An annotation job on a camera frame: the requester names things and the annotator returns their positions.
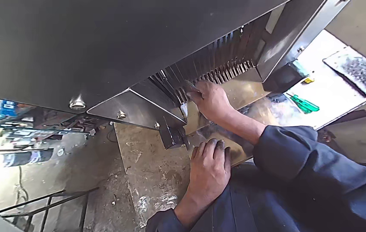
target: person's right hand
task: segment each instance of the person's right hand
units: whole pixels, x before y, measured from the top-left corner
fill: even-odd
[[[210,121],[219,124],[227,115],[236,111],[230,105],[225,90],[210,81],[199,81],[195,84],[201,92],[187,92],[187,95],[196,103],[199,111]]]

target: screw head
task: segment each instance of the screw head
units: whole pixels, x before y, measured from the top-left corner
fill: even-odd
[[[305,50],[304,46],[300,46],[300,47],[298,48],[298,52],[303,52],[304,50]]]
[[[81,95],[78,95],[76,98],[70,100],[69,107],[70,109],[86,108],[86,103],[83,101]]]
[[[121,110],[117,113],[117,119],[119,120],[124,120],[126,117],[127,115]]]

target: dirty hand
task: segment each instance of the dirty hand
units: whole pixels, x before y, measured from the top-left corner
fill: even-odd
[[[196,103],[199,111],[209,120],[219,124],[235,109],[230,105],[225,90],[210,81],[199,81],[195,84],[201,92],[188,92],[187,95]]]
[[[207,207],[223,192],[230,179],[230,147],[211,139],[195,147],[190,162],[190,184],[174,212],[191,228]]]

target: metal bar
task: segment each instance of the metal bar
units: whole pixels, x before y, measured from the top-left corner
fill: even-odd
[[[18,222],[18,219],[19,219],[20,217],[14,217],[13,218],[13,222],[11,222],[11,224],[13,224],[13,225],[16,225],[17,224],[17,222]]]
[[[44,148],[41,149],[30,149],[30,150],[22,150],[22,149],[4,149],[4,150],[0,150],[1,151],[43,151],[46,150]]]
[[[14,216],[28,216],[30,214],[38,214],[39,212],[43,212],[44,210],[47,210],[49,208],[53,208],[55,206],[61,205],[62,203],[66,203],[67,201],[70,201],[70,200],[75,199],[77,197],[81,197],[81,196],[86,195],[87,193],[93,192],[95,190],[98,190],[98,187],[93,188],[93,189],[90,189],[90,190],[87,190],[87,191],[84,191],[84,192],[80,192],[80,193],[78,193],[78,194],[76,194],[76,195],[74,195],[72,197],[68,197],[68,198],[63,199],[61,201],[52,203],[51,205],[48,205],[48,206],[44,206],[44,207],[38,208],[38,209],[36,209],[34,211],[31,211],[31,212],[28,212],[28,213],[2,215],[1,217],[3,217],[3,218],[10,218],[10,217],[14,217]]]
[[[0,126],[0,128],[19,129],[19,130],[45,130],[45,131],[88,134],[88,132],[75,131],[75,130],[36,129],[36,128],[29,128],[29,127],[21,127],[21,126]]]
[[[47,201],[48,206],[52,203],[52,199],[53,199],[53,197],[49,197],[49,200]],[[41,222],[40,232],[44,231],[44,227],[46,226],[46,220],[47,220],[48,215],[49,215],[49,210],[46,209],[46,211],[44,212],[43,221]]]
[[[11,206],[11,207],[8,207],[8,208],[5,208],[5,209],[1,209],[1,210],[0,210],[0,213],[5,212],[5,211],[8,211],[8,210],[13,209],[13,208],[17,208],[17,207],[20,207],[20,206],[26,205],[26,204],[33,203],[33,202],[35,202],[35,201],[39,201],[39,200],[45,199],[45,198],[47,198],[47,197],[51,197],[51,196],[53,196],[54,194],[59,194],[59,193],[62,193],[62,192],[64,192],[64,190],[61,190],[61,191],[58,191],[58,192],[55,192],[55,193],[51,193],[51,194],[48,194],[48,195],[45,195],[45,196],[42,196],[42,197],[39,197],[39,198],[36,198],[36,199],[32,199],[32,200],[26,201],[26,202],[24,202],[24,203],[20,203],[20,204],[18,204],[18,205],[14,205],[14,206]]]
[[[83,232],[83,228],[84,228],[84,220],[86,219],[86,210],[87,210],[87,204],[88,204],[88,194],[87,193],[84,197],[84,202],[83,202],[83,209],[81,211],[81,217],[80,217],[80,232]]]
[[[31,225],[31,221],[32,221],[32,217],[34,214],[30,214],[28,216],[27,222],[26,222],[26,226],[24,227],[24,232],[28,232],[30,230],[30,225]]]

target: concrete floor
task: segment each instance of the concrete floor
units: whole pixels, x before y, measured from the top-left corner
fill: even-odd
[[[29,199],[62,189],[67,192],[100,189],[90,194],[84,231],[141,231],[135,222],[136,213],[131,200],[127,176],[121,160],[115,133],[107,126],[86,140],[83,134],[67,134],[61,141],[45,144],[55,147],[49,161],[21,166],[22,186]],[[65,148],[65,154],[57,151]],[[18,167],[0,168],[0,209],[16,204]],[[82,199],[64,203],[50,210],[45,231],[77,231]],[[20,211],[41,207],[46,201],[28,205]],[[33,218],[34,231],[40,228],[42,214]]]

